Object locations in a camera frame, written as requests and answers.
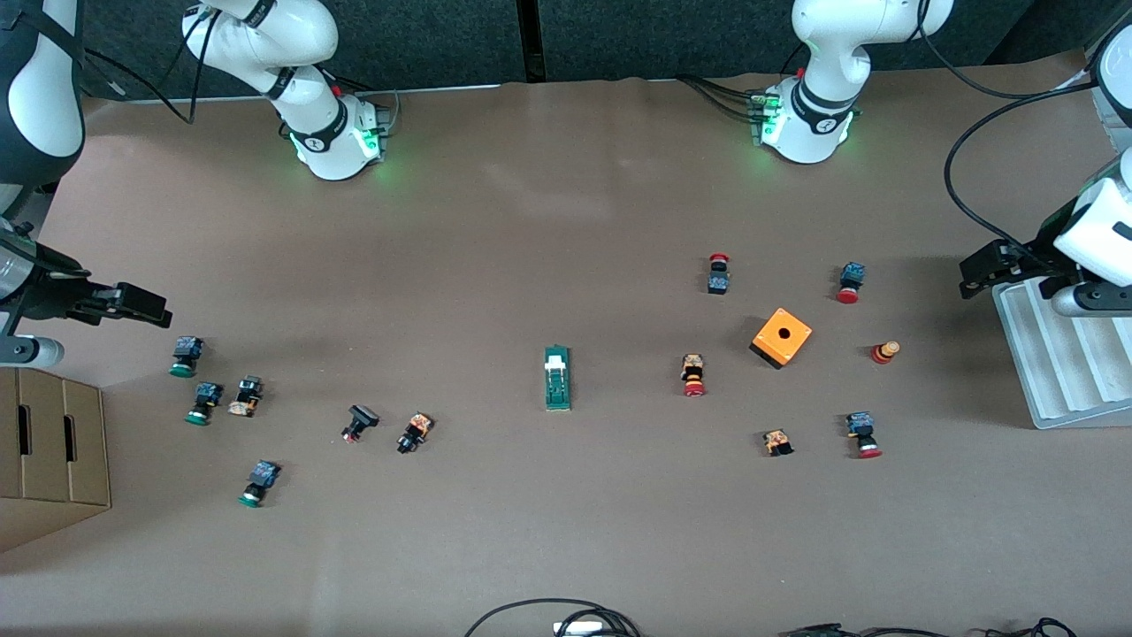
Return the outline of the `green load switch white handle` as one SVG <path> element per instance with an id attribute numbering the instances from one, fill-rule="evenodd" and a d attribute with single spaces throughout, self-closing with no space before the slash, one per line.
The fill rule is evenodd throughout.
<path id="1" fill-rule="evenodd" d="M 561 344 L 544 348 L 543 387 L 547 411 L 571 410 L 571 351 Z"/>

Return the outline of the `green push button blue block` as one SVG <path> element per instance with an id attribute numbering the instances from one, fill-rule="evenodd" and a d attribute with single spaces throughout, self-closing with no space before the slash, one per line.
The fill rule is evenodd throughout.
<path id="1" fill-rule="evenodd" d="M 172 353 L 173 363 L 170 365 L 169 373 L 173 375 L 174 378 L 194 378 L 199 359 L 201 359 L 203 346 L 205 346 L 205 342 L 201 338 L 192 337 L 192 335 L 179 337 L 175 341 Z"/>
<path id="2" fill-rule="evenodd" d="M 201 382 L 195 387 L 192 407 L 187 411 L 186 422 L 191 425 L 206 427 L 211 423 L 214 408 L 222 401 L 224 387 L 221 384 Z"/>
<path id="3" fill-rule="evenodd" d="M 239 496 L 239 503 L 249 508 L 259 508 L 264 497 L 278 479 L 280 466 L 272 460 L 258 460 L 249 475 L 249 484 Z"/>

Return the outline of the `white grooved plastic tray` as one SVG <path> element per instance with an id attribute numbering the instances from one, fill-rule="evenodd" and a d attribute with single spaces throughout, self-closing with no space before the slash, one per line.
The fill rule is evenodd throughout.
<path id="1" fill-rule="evenodd" d="M 1027 279 L 990 291 L 1037 430 L 1132 428 L 1132 318 L 1069 318 Z"/>

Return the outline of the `brown cardboard box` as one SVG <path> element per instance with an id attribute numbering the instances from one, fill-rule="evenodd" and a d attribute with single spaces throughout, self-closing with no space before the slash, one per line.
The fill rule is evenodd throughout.
<path id="1" fill-rule="evenodd" d="M 100 388 L 0 368 L 0 554 L 110 508 Z"/>

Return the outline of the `black push button orange block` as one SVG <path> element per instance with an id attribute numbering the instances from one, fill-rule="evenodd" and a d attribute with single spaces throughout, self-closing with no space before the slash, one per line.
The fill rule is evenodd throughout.
<path id="1" fill-rule="evenodd" d="M 417 414 L 409 419 L 408 427 L 405 427 L 403 434 L 398 439 L 397 451 L 415 451 L 421 444 L 424 444 L 434 427 L 435 422 L 432 418 L 422 414 L 422 412 L 417 412 Z"/>

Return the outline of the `black switch orange contact block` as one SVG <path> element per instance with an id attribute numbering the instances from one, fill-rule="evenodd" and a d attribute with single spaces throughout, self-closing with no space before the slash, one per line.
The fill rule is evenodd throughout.
<path id="1" fill-rule="evenodd" d="M 229 403 L 229 414 L 238 418 L 254 418 L 263 398 L 263 381 L 258 376 L 245 376 L 238 384 L 234 399 Z"/>

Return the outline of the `orange button enclosure box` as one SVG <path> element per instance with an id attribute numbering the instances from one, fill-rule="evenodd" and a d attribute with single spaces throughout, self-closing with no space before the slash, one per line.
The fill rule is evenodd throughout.
<path id="1" fill-rule="evenodd" d="M 812 334 L 813 328 L 808 324 L 784 308 L 777 308 L 753 336 L 749 348 L 767 365 L 781 370 L 797 358 Z"/>

